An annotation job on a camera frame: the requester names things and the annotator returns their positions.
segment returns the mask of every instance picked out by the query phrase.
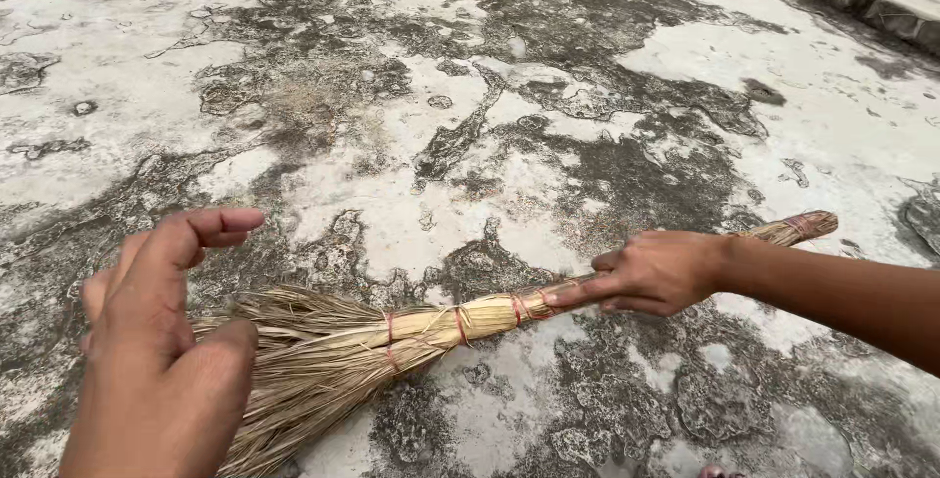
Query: forearm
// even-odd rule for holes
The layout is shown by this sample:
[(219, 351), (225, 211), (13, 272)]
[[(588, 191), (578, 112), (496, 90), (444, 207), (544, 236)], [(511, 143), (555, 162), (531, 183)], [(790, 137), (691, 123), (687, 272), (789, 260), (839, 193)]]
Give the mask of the forearm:
[(734, 238), (719, 288), (829, 326), (940, 376), (940, 272)]

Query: hand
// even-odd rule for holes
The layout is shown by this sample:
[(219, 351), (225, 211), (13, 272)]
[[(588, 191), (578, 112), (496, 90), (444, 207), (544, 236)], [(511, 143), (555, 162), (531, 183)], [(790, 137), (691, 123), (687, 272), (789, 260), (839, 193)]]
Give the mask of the hand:
[(594, 258), (591, 266), (606, 274), (549, 294), (545, 302), (555, 307), (600, 302), (605, 311), (672, 316), (720, 290), (732, 239), (694, 232), (643, 232), (621, 250)]
[(171, 215), (86, 281), (88, 364), (59, 476), (214, 475), (241, 424), (258, 334), (236, 320), (196, 344), (186, 271), (202, 247), (241, 244), (263, 222), (250, 208)]

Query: weathered rooftop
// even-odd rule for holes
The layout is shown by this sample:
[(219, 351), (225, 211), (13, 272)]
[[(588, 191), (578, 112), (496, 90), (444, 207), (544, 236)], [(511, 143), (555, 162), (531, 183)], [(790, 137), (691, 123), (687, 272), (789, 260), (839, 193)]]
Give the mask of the weathered rooftop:
[[(80, 279), (181, 208), (270, 218), (194, 313), (282, 280), (452, 303), (814, 209), (841, 227), (807, 248), (936, 266), (939, 72), (811, 0), (0, 0), (2, 474), (55, 468)], [(294, 470), (937, 476), (938, 389), (740, 296), (582, 310), (452, 352)]]

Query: grass broom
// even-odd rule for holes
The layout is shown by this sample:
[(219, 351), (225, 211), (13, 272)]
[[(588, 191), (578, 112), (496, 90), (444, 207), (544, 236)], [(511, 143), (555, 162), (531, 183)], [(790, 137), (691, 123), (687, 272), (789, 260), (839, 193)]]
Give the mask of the grass broom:
[[(729, 236), (789, 246), (838, 226), (834, 214), (816, 211)], [(547, 306), (543, 295), (594, 276), (489, 294), (453, 307), (394, 312), (297, 287), (241, 296), (231, 314), (194, 322), (197, 336), (229, 316), (258, 326), (251, 397), (220, 475), (276, 472), (299, 447), (323, 436), (396, 376), (468, 340), (554, 316), (560, 310)]]

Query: dry grass strands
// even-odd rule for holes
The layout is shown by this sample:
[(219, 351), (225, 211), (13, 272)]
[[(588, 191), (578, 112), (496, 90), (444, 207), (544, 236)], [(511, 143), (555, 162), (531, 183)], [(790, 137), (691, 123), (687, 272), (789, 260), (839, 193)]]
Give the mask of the dry grass strands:
[[(833, 232), (838, 225), (829, 212), (810, 212), (731, 235), (790, 245)], [(559, 311), (544, 303), (544, 295), (593, 276), (490, 294), (456, 307), (417, 306), (391, 313), (293, 287), (242, 296), (230, 315), (194, 323), (197, 335), (229, 316), (258, 326), (251, 398), (220, 474), (276, 472), (301, 445), (323, 436), (396, 375), (468, 340), (554, 316)]]

